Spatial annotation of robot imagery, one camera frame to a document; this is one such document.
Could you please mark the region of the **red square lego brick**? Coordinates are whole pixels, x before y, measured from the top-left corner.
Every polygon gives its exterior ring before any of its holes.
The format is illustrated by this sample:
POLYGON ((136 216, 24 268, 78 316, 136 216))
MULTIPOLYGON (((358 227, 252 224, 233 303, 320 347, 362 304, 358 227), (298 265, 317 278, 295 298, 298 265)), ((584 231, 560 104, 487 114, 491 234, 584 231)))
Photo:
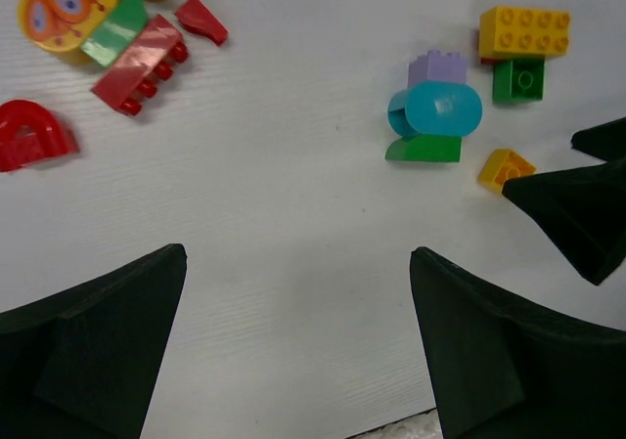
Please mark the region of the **red square lego brick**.
POLYGON ((496 65, 496 64, 501 63, 503 61, 505 61, 505 60, 492 59, 492 58, 480 58, 480 63, 482 65, 487 65, 487 66, 496 65))

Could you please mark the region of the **yellow 2x4 lego brick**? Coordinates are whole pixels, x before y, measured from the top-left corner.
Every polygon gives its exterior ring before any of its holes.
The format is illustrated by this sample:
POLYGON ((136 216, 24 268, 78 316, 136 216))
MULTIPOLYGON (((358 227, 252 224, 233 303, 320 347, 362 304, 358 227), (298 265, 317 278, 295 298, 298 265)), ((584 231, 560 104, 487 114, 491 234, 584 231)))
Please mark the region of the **yellow 2x4 lego brick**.
POLYGON ((480 16, 478 56, 491 60, 564 56, 570 23, 568 12, 496 6, 480 16))

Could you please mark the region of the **red arch lego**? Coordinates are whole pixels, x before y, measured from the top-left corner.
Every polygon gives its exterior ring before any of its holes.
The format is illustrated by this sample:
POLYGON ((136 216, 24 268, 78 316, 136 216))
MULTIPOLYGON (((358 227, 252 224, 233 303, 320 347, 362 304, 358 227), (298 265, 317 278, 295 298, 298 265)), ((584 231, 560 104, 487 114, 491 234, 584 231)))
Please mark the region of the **red arch lego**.
POLYGON ((1 106, 2 173, 78 153, 71 129, 38 103, 16 99, 1 106))

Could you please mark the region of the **teal oval lego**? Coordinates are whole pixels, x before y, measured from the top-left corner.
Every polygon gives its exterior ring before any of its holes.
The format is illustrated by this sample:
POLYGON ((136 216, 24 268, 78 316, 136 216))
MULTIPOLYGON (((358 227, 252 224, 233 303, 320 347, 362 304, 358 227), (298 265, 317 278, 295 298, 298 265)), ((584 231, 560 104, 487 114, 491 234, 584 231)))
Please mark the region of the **teal oval lego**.
POLYGON ((435 135, 466 137, 480 124, 483 105, 467 84, 423 81, 395 93, 387 120, 401 137, 435 135))

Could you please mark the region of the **yellow butterfly oval lego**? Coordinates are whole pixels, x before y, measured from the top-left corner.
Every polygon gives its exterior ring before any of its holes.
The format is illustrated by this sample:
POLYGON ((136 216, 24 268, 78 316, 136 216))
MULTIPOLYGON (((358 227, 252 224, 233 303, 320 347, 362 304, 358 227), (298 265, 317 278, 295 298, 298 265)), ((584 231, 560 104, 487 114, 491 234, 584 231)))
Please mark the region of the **yellow butterfly oval lego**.
POLYGON ((26 39, 60 61, 90 62, 81 46, 119 0, 20 0, 17 21, 26 39))

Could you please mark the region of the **small red curved lego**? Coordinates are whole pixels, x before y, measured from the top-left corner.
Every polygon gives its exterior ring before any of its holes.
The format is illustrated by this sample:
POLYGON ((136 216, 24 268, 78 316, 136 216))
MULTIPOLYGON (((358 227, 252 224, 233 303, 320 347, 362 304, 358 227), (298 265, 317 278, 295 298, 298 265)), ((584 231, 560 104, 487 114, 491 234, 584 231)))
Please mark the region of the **small red curved lego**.
POLYGON ((188 32, 209 39, 215 45, 223 45, 229 32, 201 0, 187 0, 175 12, 177 21, 188 32))

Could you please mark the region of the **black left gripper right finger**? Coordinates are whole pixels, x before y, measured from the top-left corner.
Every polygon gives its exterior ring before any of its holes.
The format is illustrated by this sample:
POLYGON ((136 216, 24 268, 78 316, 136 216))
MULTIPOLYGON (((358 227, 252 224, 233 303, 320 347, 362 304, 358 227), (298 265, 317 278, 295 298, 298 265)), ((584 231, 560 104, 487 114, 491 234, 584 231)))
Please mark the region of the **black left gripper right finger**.
POLYGON ((622 438, 625 333, 556 312, 426 247, 411 289, 446 438, 622 438))

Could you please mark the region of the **yellow square lego brick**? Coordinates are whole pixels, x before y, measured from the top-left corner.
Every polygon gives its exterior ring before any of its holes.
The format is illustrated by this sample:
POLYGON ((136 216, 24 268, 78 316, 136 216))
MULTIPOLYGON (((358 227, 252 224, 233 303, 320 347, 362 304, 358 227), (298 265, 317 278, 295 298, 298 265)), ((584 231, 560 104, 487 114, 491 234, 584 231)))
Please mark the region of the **yellow square lego brick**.
POLYGON ((507 181, 533 175, 537 168, 511 149, 497 149, 488 157, 477 177, 477 183, 500 195, 507 181))

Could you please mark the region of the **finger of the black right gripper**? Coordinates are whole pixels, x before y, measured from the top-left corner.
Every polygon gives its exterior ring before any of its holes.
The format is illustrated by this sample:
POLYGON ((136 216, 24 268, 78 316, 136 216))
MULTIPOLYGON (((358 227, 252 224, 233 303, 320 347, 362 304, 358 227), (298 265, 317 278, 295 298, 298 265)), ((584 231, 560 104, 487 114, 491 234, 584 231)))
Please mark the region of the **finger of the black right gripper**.
POLYGON ((515 178, 503 196, 574 269, 600 285, 625 259, 625 159, 515 178))
POLYGON ((626 118, 576 132, 571 147, 594 158, 613 161, 626 155, 626 118))

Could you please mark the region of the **long red lego brick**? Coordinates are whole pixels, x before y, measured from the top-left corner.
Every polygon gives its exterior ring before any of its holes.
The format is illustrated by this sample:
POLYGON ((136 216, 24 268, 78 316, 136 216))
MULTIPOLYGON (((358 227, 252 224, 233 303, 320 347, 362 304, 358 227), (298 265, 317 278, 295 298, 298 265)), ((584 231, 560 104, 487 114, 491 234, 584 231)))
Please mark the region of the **long red lego brick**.
POLYGON ((188 58, 182 33, 165 17, 154 16, 91 92, 112 110, 135 116, 143 101, 157 93, 158 84, 188 58))

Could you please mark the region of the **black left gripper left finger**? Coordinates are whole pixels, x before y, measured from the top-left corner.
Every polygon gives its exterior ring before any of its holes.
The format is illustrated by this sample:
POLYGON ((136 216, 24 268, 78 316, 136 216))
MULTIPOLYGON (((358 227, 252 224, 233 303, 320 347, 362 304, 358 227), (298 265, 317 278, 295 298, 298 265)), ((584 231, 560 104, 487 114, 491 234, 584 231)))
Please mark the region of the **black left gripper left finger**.
POLYGON ((2 313, 2 437, 140 437, 186 272, 172 243, 2 313))

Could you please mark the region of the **green curved lego brick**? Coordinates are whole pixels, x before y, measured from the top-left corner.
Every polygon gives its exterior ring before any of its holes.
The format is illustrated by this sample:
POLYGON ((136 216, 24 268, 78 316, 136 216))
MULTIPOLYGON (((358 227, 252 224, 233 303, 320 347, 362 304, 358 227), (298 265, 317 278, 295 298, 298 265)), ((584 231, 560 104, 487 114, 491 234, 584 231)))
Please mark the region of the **green curved lego brick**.
POLYGON ((81 51, 98 65, 112 65, 143 31, 149 17, 143 0, 120 0, 81 44, 81 51))

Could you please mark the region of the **green hollow lego brick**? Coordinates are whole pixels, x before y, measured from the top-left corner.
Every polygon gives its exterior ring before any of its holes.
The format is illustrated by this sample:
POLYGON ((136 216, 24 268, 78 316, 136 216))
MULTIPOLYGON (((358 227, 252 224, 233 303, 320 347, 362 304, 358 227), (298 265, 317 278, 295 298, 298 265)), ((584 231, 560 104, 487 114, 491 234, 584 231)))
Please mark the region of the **green hollow lego brick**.
POLYGON ((492 100, 497 105, 542 101, 545 61, 516 58, 493 65, 492 100))

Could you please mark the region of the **green slope lego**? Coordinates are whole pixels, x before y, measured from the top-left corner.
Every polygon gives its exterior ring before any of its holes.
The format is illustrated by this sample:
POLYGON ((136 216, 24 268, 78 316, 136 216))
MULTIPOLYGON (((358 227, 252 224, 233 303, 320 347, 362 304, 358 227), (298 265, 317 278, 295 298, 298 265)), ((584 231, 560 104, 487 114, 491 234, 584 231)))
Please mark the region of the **green slope lego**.
POLYGON ((462 138, 453 136, 418 135, 394 141, 385 152, 389 161, 459 162, 462 138))

